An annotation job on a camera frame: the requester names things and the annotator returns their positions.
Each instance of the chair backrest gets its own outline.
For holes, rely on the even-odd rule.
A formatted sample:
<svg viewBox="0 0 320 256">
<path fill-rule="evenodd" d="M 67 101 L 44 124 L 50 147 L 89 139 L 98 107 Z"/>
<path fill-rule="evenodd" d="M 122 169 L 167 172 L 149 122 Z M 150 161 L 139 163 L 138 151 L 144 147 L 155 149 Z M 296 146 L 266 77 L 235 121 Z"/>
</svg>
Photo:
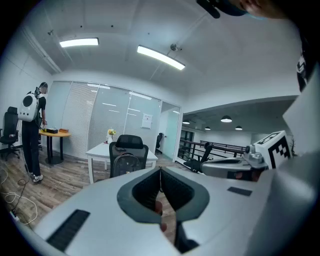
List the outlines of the chair backrest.
<svg viewBox="0 0 320 256">
<path fill-rule="evenodd" d="M 141 169 L 145 169 L 148 152 L 148 146 L 143 144 L 142 139 L 139 136 L 120 135 L 116 142 L 112 142 L 109 145 L 111 165 L 110 178 L 114 177 L 114 163 L 118 156 L 121 156 L 124 153 L 131 153 L 139 159 Z"/>
<path fill-rule="evenodd" d="M 18 110 L 16 107 L 10 106 L 4 114 L 3 136 L 9 137 L 10 134 L 16 134 L 18 125 Z"/>
<path fill-rule="evenodd" d="M 204 154 L 203 154 L 203 157 L 201 158 L 200 163 L 203 163 L 203 162 L 207 161 L 211 150 L 212 150 L 212 145 L 208 145 L 208 146 L 205 148 L 205 152 L 204 152 Z"/>
<path fill-rule="evenodd" d="M 155 145 L 156 149 L 160 148 L 160 141 L 162 140 L 163 135 L 164 134 L 160 132 L 159 135 L 156 137 L 156 145 Z"/>
</svg>

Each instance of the human hand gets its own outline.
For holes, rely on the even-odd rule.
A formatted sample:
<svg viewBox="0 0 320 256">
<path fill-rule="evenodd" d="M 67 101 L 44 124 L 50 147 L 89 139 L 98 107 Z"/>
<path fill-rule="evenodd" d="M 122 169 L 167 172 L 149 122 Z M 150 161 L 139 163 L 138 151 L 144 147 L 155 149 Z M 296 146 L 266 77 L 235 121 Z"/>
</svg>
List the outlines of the human hand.
<svg viewBox="0 0 320 256">
<path fill-rule="evenodd" d="M 159 201 L 155 201 L 155 209 L 154 211 L 157 213 L 157 214 L 161 214 L 162 212 L 162 203 L 159 202 Z M 165 232 L 167 230 L 167 224 L 166 223 L 161 223 L 161 226 L 160 226 L 162 232 Z"/>
</svg>

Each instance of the office chair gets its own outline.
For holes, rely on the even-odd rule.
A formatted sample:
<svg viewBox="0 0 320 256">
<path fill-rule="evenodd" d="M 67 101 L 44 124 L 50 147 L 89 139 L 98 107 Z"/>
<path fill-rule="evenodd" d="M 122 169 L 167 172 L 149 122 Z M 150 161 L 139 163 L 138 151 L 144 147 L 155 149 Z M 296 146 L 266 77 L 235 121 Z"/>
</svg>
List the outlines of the office chair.
<svg viewBox="0 0 320 256">
<path fill-rule="evenodd" d="M 20 156 L 16 153 L 19 151 L 19 149 L 12 148 L 13 143 L 18 141 L 18 113 L 17 108 L 10 106 L 7 110 L 7 112 L 4 114 L 4 130 L 3 130 L 3 136 L 1 136 L 0 129 L 0 143 L 8 145 L 7 153 L 5 156 L 5 160 L 8 160 L 8 156 L 10 154 L 14 154 L 20 159 Z"/>
<path fill-rule="evenodd" d="M 183 163 L 185 166 L 190 167 L 190 170 L 192 172 L 195 172 L 195 173 L 200 172 L 200 173 L 202 173 L 201 164 L 208 160 L 209 154 L 210 154 L 210 152 L 212 150 L 212 145 L 210 145 L 209 142 L 207 142 L 204 145 L 204 148 L 205 148 L 205 152 L 204 152 L 203 157 L 201 158 L 201 160 L 200 160 L 200 156 L 198 155 L 197 156 L 198 160 L 191 159 L 191 160 L 186 161 L 186 162 Z"/>
<path fill-rule="evenodd" d="M 160 132 L 159 135 L 156 137 L 155 153 L 162 154 L 162 152 L 158 148 L 160 148 L 160 141 L 162 140 L 163 136 L 164 136 L 164 134 L 162 132 Z"/>
<path fill-rule="evenodd" d="M 139 159 L 141 169 L 145 169 L 148 152 L 148 146 L 143 144 L 142 139 L 139 136 L 120 135 L 116 142 L 114 141 L 109 145 L 111 165 L 110 178 L 114 177 L 114 162 L 118 156 L 121 156 L 124 153 L 131 153 Z"/>
</svg>

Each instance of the black rectangular slot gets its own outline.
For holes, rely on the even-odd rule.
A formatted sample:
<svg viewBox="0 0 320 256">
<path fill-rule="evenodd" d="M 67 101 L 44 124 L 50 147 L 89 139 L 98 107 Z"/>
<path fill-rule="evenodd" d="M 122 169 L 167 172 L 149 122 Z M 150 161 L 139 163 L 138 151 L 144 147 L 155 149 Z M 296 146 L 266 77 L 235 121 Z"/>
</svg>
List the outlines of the black rectangular slot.
<svg viewBox="0 0 320 256">
<path fill-rule="evenodd" d="M 75 210 L 47 239 L 47 242 L 61 252 L 64 252 L 89 215 L 90 213 L 87 211 Z"/>
<path fill-rule="evenodd" d="M 238 187 L 234 187 L 234 186 L 229 187 L 227 190 L 230 191 L 230 192 L 242 195 L 242 196 L 246 196 L 246 197 L 250 197 L 250 195 L 252 193 L 251 190 L 238 188 Z"/>
</svg>

